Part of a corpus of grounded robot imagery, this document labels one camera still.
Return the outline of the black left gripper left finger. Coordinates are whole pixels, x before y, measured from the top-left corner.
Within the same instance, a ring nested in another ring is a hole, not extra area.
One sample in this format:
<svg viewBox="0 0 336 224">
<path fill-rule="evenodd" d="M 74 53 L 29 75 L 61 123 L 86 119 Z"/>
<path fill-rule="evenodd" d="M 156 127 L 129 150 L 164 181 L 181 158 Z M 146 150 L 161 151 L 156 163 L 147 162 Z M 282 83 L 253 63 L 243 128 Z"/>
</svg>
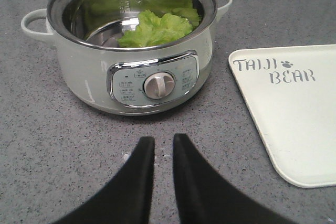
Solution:
<svg viewBox="0 0 336 224">
<path fill-rule="evenodd" d="M 83 205 L 55 223 L 148 223 L 154 147 L 153 137 L 141 137 L 115 176 Z"/>
</svg>

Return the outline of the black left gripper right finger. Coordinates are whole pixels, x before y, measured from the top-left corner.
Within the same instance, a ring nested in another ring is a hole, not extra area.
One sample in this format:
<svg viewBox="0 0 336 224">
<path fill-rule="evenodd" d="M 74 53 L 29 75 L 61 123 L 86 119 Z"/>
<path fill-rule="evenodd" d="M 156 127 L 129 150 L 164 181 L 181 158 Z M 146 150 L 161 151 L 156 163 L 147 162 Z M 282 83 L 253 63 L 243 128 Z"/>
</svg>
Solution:
<svg viewBox="0 0 336 224">
<path fill-rule="evenodd" d="M 226 181 L 186 134 L 173 139 L 173 177 L 181 223 L 291 223 Z"/>
</svg>

